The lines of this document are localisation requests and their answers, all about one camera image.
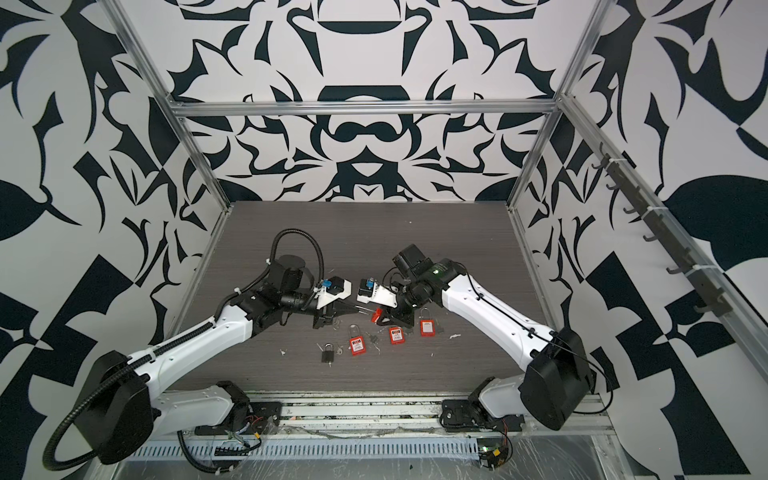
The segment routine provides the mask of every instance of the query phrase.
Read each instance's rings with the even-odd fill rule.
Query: wall
[[[61,478],[91,364],[162,340],[220,211],[93,0],[3,2],[0,68],[0,477]]]
[[[576,98],[765,315],[768,8],[618,4]],[[597,162],[563,119],[518,212],[559,321],[611,378],[635,473],[765,478],[768,385],[717,318],[694,311],[700,297],[666,273],[670,257]]]
[[[175,4],[124,2],[168,90],[241,102],[552,98],[594,0]],[[528,114],[194,120],[231,200],[506,200],[541,125]]]

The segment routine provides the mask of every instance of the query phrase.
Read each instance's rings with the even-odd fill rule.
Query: black padlock
[[[333,363],[333,344],[326,343],[326,348],[323,349],[323,356],[320,358],[323,363]]]

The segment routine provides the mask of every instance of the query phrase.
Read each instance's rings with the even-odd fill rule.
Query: black and white wallpaper
[[[595,0],[125,0],[179,101],[551,98]]]
[[[506,200],[543,114],[188,119],[230,200]]]
[[[763,315],[764,2],[620,0],[577,101]],[[637,478],[765,478],[768,385],[563,118],[517,206]],[[598,390],[606,392],[604,380]]]
[[[0,145],[0,478],[61,478],[91,364],[163,339],[220,209],[94,0],[0,5]]]

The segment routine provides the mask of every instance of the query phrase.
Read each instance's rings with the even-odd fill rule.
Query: white label
[[[354,339],[352,341],[352,351],[353,351],[353,353],[354,352],[359,352],[362,349],[363,349],[362,339]]]

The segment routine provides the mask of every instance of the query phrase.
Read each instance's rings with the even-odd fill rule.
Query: gray wooden surface
[[[392,258],[415,243],[439,261],[462,262],[483,286],[532,319],[543,322],[520,247],[503,203],[341,204],[237,202],[184,327],[216,308],[235,286],[244,286],[264,268],[275,234],[301,228],[323,249],[326,276],[381,280]],[[285,236],[277,251],[296,254],[316,274],[314,249],[303,237]],[[312,329],[310,316],[293,315],[248,342],[234,346],[179,380],[174,388],[199,389],[232,380],[244,390],[470,391],[488,376],[520,373],[509,356],[463,318],[432,305],[444,329],[421,337],[418,327],[406,342],[391,345],[385,329],[369,316],[342,316],[341,326]],[[348,327],[366,333],[367,352],[353,357]],[[377,335],[378,349],[368,333]],[[317,344],[340,344],[344,353],[331,366],[320,362]]]

